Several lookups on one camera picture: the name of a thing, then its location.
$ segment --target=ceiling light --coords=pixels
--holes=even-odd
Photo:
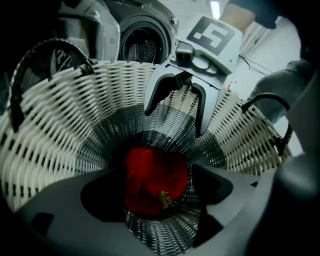
[[[220,4],[218,1],[210,1],[212,15],[215,19],[220,18]]]

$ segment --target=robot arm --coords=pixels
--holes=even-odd
[[[197,16],[176,37],[176,48],[151,75],[144,95],[146,116],[171,91],[191,86],[199,96],[196,137],[203,135],[215,111],[220,90],[236,67],[242,33],[216,19]]]

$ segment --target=white wicker basket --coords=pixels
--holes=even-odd
[[[274,146],[279,135],[271,123],[253,106],[243,113],[242,101],[224,89],[207,132],[199,138],[198,98],[187,87],[172,92],[165,105],[145,116],[145,86],[155,68],[102,61],[93,66],[94,74],[82,76],[80,68],[69,68],[26,91],[20,104],[25,118],[18,132],[10,110],[0,120],[1,190],[11,210],[17,211],[49,184],[105,169],[115,150],[133,136],[138,145],[184,155],[190,173],[197,163],[261,175],[291,155],[285,147],[279,156]],[[189,184],[170,218],[148,221],[124,209],[127,226],[158,254],[185,253],[199,222],[200,209],[190,204],[194,201],[197,196]],[[149,234],[148,242],[139,234]]]

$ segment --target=wicker basket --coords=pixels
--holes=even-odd
[[[82,69],[69,68],[26,91],[18,132],[10,110],[0,120],[1,189],[11,210],[49,184],[107,168],[128,140],[184,155],[190,174],[192,164],[200,164],[259,176],[291,155],[285,147],[279,156],[275,143],[280,136],[271,123],[254,106],[243,113],[243,102],[225,89],[199,138],[198,98],[187,87],[172,92],[164,105],[145,116],[145,86],[155,68],[102,61],[93,66],[94,74],[83,76]],[[197,201],[189,182],[169,218],[144,220],[124,208],[127,227],[159,255],[185,253],[199,223]]]

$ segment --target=red cloth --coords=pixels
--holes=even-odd
[[[127,186],[124,202],[136,215],[157,216],[163,210],[161,191],[177,200],[188,185],[186,160],[155,147],[132,148],[126,159]]]

